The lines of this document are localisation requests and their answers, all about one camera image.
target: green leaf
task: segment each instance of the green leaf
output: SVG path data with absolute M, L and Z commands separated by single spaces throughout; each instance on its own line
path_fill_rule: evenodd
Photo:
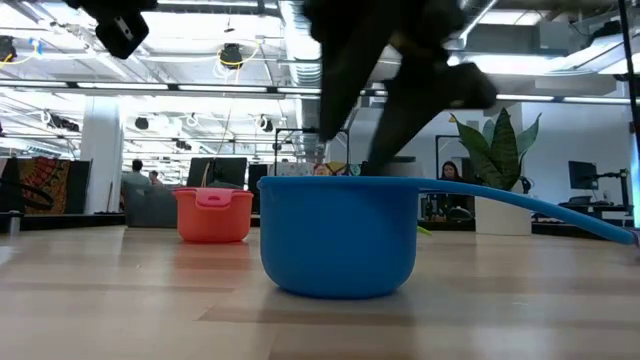
M 482 127 L 482 136 L 484 136 L 484 139 L 487 141 L 489 146 L 491 146 L 491 143 L 493 142 L 493 133 L 495 130 L 496 124 L 494 124 L 491 119 L 487 120 Z
M 491 162 L 491 159 L 487 156 L 488 154 L 480 153 L 466 145 L 465 147 L 469 151 L 469 158 L 478 176 L 480 176 L 488 186 L 496 189 L 504 189 L 502 174 L 500 174 L 498 168 Z
M 531 127 L 518 135 L 516 139 L 516 143 L 518 144 L 518 155 L 522 155 L 527 152 L 531 145 L 533 145 L 533 143 L 536 141 L 536 138 L 538 137 L 538 129 L 540 127 L 541 116 L 542 113 L 538 115 L 538 118 L 533 123 L 533 125 L 531 125 Z
M 474 151 L 489 156 L 489 144 L 484 139 L 480 132 L 472 127 L 462 124 L 458 119 L 451 114 L 456 120 L 458 126 L 458 134 L 460 134 L 460 140 L 467 150 L 473 149 Z
M 504 108 L 496 121 L 489 158 L 498 168 L 505 182 L 519 176 L 520 164 L 516 134 L 511 126 L 511 115 Z

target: gray couch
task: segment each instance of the gray couch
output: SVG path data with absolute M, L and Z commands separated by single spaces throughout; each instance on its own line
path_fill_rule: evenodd
M 175 229 L 178 204 L 174 187 L 123 184 L 125 215 L 129 227 Z

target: exposed ductwork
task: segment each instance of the exposed ductwork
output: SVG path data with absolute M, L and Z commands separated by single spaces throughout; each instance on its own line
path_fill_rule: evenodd
M 285 44 L 287 46 L 287 57 L 289 60 L 313 61 L 312 63 L 295 64 L 289 66 L 291 78 L 298 86 L 319 87 L 322 78 L 322 65 L 319 60 L 322 56 L 320 44 L 311 38 L 309 30 L 311 23 L 303 15 L 303 4 L 301 0 L 279 1 L 282 18 L 285 23 Z M 296 118 L 298 126 L 302 128 L 318 128 L 318 114 L 320 102 L 317 100 L 296 100 Z M 314 136 L 304 136 L 302 138 L 302 149 L 305 158 L 310 161 L 317 161 L 319 153 L 317 139 Z
M 280 9 L 275 0 L 216 0 L 194 3 L 192 0 L 160 0 L 154 11 L 172 13 L 211 13 L 229 15 L 263 15 L 280 17 Z
M 302 0 L 280 0 L 280 9 L 285 22 L 285 43 L 290 60 L 319 60 L 322 56 L 320 44 L 311 38 L 311 23 L 302 14 Z M 297 64 L 290 67 L 293 82 L 299 86 L 317 87 L 320 84 L 322 66 L 318 63 Z
M 464 29 L 455 39 L 447 42 L 447 50 L 464 50 L 467 46 L 467 37 L 480 23 L 480 20 L 498 3 L 498 0 L 462 0 L 460 8 L 464 11 L 467 21 Z

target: dark hair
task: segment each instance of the dark hair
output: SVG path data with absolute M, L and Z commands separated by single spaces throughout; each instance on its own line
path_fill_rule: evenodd
M 456 166 L 456 164 L 453 161 L 447 161 L 442 165 L 442 173 L 440 174 L 440 179 L 447 179 L 444 176 L 444 168 L 446 166 L 451 166 L 453 168 L 453 172 L 454 172 L 453 179 L 454 180 L 460 180 L 461 179 L 460 173 L 458 172 L 458 167 Z
M 139 159 L 133 160 L 133 162 L 131 163 L 131 169 L 133 169 L 133 171 L 142 170 L 142 161 Z

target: potted plant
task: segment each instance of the potted plant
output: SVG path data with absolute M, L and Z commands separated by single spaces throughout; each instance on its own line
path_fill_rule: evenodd
M 476 174 L 486 186 L 522 192 L 518 189 L 522 159 L 538 136 L 540 116 L 542 114 L 538 115 L 530 128 L 517 136 L 511 126 L 511 115 L 504 108 L 495 123 L 488 120 L 484 124 L 482 133 L 456 119 L 460 142 L 469 151 Z M 475 205 L 477 233 L 511 236 L 531 234 L 531 214 L 528 210 L 479 197 Z

